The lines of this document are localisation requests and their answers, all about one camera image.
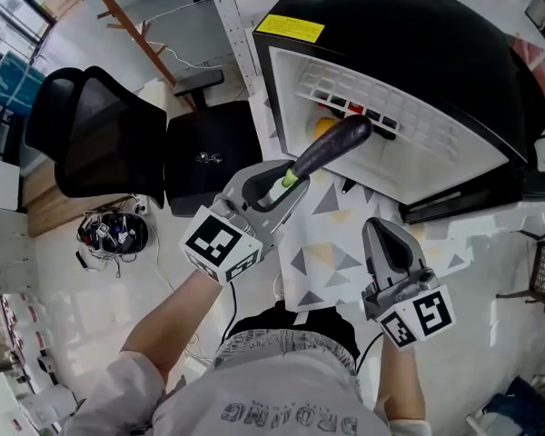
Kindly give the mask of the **person's white printed shirt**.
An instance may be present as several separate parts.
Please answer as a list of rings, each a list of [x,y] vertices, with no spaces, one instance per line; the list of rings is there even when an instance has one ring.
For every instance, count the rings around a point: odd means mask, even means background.
[[[362,401],[354,360],[315,332],[235,334],[213,364],[168,393],[139,352],[109,364],[64,436],[431,436],[424,420],[389,421]]]

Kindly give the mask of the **person's black shorts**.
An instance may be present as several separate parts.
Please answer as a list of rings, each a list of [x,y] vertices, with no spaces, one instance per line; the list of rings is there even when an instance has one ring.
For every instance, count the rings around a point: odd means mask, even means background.
[[[307,312],[304,323],[285,308],[283,301],[258,315],[238,321],[218,349],[215,365],[245,352],[301,352],[321,349],[335,356],[351,374],[360,351],[354,327],[333,307]]]

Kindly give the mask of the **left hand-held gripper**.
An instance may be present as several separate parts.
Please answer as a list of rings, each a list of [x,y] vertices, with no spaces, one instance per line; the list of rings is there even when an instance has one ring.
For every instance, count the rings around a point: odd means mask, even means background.
[[[293,164],[271,160],[236,173],[185,230],[180,249],[188,262],[218,284],[260,263],[274,249],[274,233],[309,189],[309,177],[282,185]]]

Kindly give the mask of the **purple eggplant with green stem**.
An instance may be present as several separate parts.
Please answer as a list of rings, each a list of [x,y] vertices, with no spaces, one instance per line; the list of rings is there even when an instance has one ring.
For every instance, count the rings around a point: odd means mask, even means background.
[[[365,142],[372,132],[373,124],[367,116],[344,117],[319,136],[292,164],[281,181],[282,187],[289,188],[298,180],[309,177]]]

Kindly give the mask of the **person's right forearm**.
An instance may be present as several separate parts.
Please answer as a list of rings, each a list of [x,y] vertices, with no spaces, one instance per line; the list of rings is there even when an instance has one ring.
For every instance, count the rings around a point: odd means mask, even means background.
[[[385,336],[381,348],[378,402],[389,421],[426,419],[414,349],[397,349]]]

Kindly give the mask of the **wooden platform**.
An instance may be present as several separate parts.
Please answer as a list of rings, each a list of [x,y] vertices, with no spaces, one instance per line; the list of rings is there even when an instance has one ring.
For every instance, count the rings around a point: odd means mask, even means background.
[[[22,181],[22,208],[27,211],[28,234],[37,237],[83,217],[86,211],[119,203],[126,194],[69,198],[55,183],[55,164],[46,159]]]

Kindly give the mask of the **black mini fridge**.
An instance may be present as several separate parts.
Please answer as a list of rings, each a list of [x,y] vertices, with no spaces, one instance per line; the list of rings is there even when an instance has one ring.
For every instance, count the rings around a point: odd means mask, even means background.
[[[545,100],[495,25],[457,0],[278,0],[253,32],[284,153],[364,107],[372,136],[330,169],[405,223],[545,203]]]

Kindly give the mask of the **blue storage bin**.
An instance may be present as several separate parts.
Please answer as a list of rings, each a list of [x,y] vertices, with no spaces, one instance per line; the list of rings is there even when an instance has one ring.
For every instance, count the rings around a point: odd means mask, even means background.
[[[12,51],[0,60],[0,105],[23,117],[29,115],[45,75]]]

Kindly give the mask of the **cardboard box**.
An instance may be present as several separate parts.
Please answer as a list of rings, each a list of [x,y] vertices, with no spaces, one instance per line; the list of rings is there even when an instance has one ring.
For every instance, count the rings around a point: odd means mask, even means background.
[[[82,2],[83,0],[45,0],[42,7],[53,19],[59,20],[72,7]]]

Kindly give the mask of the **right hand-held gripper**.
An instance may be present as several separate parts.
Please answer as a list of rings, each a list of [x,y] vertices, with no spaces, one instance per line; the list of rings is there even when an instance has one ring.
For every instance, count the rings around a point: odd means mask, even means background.
[[[370,218],[362,227],[362,243],[375,284],[362,293],[365,315],[396,348],[426,342],[456,323],[448,287],[432,269],[423,269],[424,255],[413,236],[395,223]],[[386,287],[385,281],[396,284],[378,291]]]

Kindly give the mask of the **brown wooden coat rack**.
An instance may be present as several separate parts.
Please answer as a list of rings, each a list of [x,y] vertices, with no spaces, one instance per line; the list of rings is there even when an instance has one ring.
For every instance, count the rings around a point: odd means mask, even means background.
[[[133,25],[129,17],[124,13],[123,9],[115,2],[115,0],[101,1],[104,3],[109,13],[119,21],[119,24],[123,27],[123,29],[126,30],[127,33],[134,39],[137,45],[142,49],[148,59],[154,64],[174,91],[176,88],[176,79],[160,58],[160,54],[167,50],[167,46],[165,45],[163,48],[158,48],[155,50],[145,40],[143,32],[139,31]]]

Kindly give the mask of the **triangle patterned tablecloth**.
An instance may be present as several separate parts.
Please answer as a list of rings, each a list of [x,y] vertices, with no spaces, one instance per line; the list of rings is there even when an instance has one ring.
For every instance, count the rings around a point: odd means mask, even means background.
[[[266,160],[288,159],[273,131],[273,113],[264,90],[249,97],[253,121]],[[296,312],[358,302],[371,282],[362,242],[370,217],[396,223],[415,237],[426,265],[440,278],[463,270],[474,260],[469,236],[448,235],[431,225],[401,222],[389,197],[355,183],[342,194],[345,178],[321,169],[312,174],[307,193],[275,234],[287,307]]]

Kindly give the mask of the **black mesh office chair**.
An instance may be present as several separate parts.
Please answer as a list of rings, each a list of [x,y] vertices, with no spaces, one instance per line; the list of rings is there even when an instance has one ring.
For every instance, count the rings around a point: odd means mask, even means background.
[[[209,106],[203,91],[221,71],[189,77],[190,86],[142,98],[105,70],[66,67],[40,85],[25,143],[54,162],[65,196],[142,194],[176,217],[191,217],[240,170],[263,159],[249,103]]]

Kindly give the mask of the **white perforated panel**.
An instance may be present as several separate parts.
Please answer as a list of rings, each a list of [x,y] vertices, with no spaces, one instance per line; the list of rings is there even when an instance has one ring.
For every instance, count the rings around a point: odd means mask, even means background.
[[[34,240],[25,213],[0,209],[0,295],[35,292],[38,284]]]

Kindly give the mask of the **orange fruit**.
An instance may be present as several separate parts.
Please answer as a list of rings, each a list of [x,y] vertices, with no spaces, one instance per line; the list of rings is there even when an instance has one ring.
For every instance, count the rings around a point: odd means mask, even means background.
[[[317,140],[339,122],[339,119],[333,117],[320,118],[315,124],[312,138]]]

